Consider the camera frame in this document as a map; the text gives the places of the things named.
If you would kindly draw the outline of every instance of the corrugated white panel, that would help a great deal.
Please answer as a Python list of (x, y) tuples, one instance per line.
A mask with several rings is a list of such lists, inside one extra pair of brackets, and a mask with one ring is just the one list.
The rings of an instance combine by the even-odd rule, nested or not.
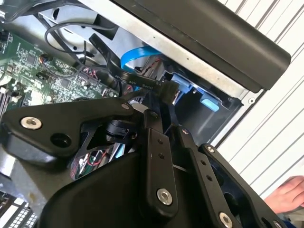
[(285, 74), (219, 147), (264, 198), (291, 175), (304, 175), (304, 2), (229, 0), (225, 4), (292, 55)]

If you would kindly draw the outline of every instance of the electronic component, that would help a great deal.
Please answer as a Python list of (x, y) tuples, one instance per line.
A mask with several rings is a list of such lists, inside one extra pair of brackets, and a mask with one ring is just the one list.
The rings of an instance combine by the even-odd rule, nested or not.
[(68, 86), (70, 85), (70, 81), (67, 79), (62, 79), (61, 81), (61, 86), (64, 88), (68, 88)]
[(28, 55), (27, 57), (27, 62), (34, 65), (35, 64), (35, 61), (36, 61), (36, 57), (33, 56), (33, 55)]
[(10, 66), (10, 65), (8, 65), (7, 71), (8, 71), (8, 72), (12, 72), (12, 71), (13, 71), (13, 67)]
[(3, 53), (0, 52), (0, 58), (6, 60), (0, 63), (3, 72), (0, 85), (5, 85), (10, 91), (14, 91), (16, 83), (20, 83), (18, 93), (24, 98), (22, 105), (69, 102), (79, 97), (90, 99), (108, 97), (108, 94), (102, 96), (102, 92), (108, 88), (102, 84), (102, 80), (84, 72), (73, 77), (72, 80), (55, 77), (42, 66), (42, 59), (48, 68), (59, 76), (71, 75), (76, 69), (13, 33), (10, 33), (9, 37), (11, 37), (10, 42), (5, 44)]
[(38, 73), (36, 74), (36, 77), (39, 78), (40, 80), (43, 80), (43, 81), (49, 79), (49, 76), (46, 75), (46, 74), (43, 73), (43, 72), (38, 72)]
[(3, 30), (0, 32), (0, 42), (7, 42), (9, 39), (10, 33), (8, 31)]

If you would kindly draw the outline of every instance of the capacitor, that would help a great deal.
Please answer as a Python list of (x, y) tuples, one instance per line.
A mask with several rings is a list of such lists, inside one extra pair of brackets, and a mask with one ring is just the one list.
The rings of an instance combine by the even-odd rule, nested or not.
[(87, 83), (85, 81), (81, 82), (81, 85), (84, 87), (85, 90), (87, 90), (91, 86), (89, 83)]
[(48, 102), (51, 102), (51, 101), (52, 101), (52, 97), (51, 97), (51, 96), (47, 96), (47, 97), (46, 97), (46, 100), (47, 100)]

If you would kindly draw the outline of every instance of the black cable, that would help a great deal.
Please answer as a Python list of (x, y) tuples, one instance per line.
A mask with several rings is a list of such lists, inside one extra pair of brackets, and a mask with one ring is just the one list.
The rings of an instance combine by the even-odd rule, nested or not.
[(78, 1), (70, 1), (70, 0), (56, 0), (56, 1), (52, 1), (52, 2), (45, 2), (45, 3), (41, 3), (39, 5), (36, 5), (32, 8), (30, 8), (28, 11), (26, 11), (24, 14), (22, 14), (22, 16), (28, 16), (28, 15), (34, 15), (36, 13), (40, 13), (46, 10), (50, 10), (50, 9), (54, 9), (54, 8), (59, 8), (62, 6), (78, 6), (78, 7), (82, 7), (85, 9), (89, 9), (86, 5), (78, 2)]
[(122, 99), (125, 101), (131, 101), (136, 98), (144, 98), (148, 93), (148, 90), (140, 89), (135, 92), (128, 93), (127, 95), (122, 96)]
[[(39, 14), (35, 14), (34, 15), (37, 20), (46, 28), (46, 29), (51, 29), (52, 27), (47, 23), (47, 21)], [(55, 32), (49, 32), (52, 37), (55, 39), (55, 41), (62, 47), (63, 50), (65, 50), (67, 53), (69, 51), (71, 51), (71, 49), (65, 44), (65, 42), (62, 40), (62, 38)], [(87, 66), (85, 65), (83, 62), (81, 62), (79, 60), (79, 58), (77, 57), (77, 55), (74, 52), (70, 52), (68, 53), (82, 68), (90, 68), (90, 69), (96, 69), (96, 70), (103, 70), (103, 71), (107, 71), (106, 70), (106, 66), (101, 66), (101, 65), (94, 65), (94, 66)]]
[(118, 88), (119, 88), (119, 97), (123, 96), (123, 84), (121, 81), (118, 81)]
[(137, 74), (129, 73), (120, 68), (119, 57), (96, 35), (93, 34), (89, 38), (91, 44), (102, 54), (107, 62), (107, 70), (109, 74), (118, 81), (142, 87), (145, 89), (158, 92), (161, 89), (162, 83), (155, 79), (139, 76)]
[(113, 30), (116, 28), (116, 26), (113, 26), (111, 28), (107, 28), (107, 27), (103, 27), (103, 26), (99, 26), (99, 25), (92, 25), (90, 23), (85, 23), (85, 22), (62, 22), (62, 23), (59, 23), (51, 28), (49, 28), (46, 33), (44, 34), (44, 40), (46, 41), (47, 44), (49, 44), (53, 49), (57, 50), (57, 51), (61, 51), (61, 52), (64, 52), (64, 53), (75, 53), (74, 51), (66, 51), (66, 50), (61, 50), (61, 49), (58, 49), (56, 47), (54, 47), (53, 45), (51, 45), (51, 43), (49, 42), (48, 40), (48, 35), (49, 33), (51, 32), (55, 32), (56, 30), (60, 29), (60, 28), (63, 28), (63, 27), (67, 27), (67, 26), (71, 26), (71, 25), (78, 25), (78, 26), (82, 26), (82, 27), (89, 27), (89, 28), (93, 28), (93, 29), (99, 29), (99, 30)]

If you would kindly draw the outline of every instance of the green circuit board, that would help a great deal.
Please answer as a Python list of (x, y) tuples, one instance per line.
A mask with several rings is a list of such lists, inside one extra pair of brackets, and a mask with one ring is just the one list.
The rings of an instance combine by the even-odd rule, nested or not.
[[(115, 90), (84, 71), (73, 78), (51, 75), (39, 61), (39, 57), (45, 54), (38, 47), (0, 28), (1, 110), (5, 106), (11, 109), (16, 106), (61, 103), (80, 97), (95, 99), (118, 96)], [(60, 76), (76, 72), (76, 69), (55, 57), (47, 66)]]

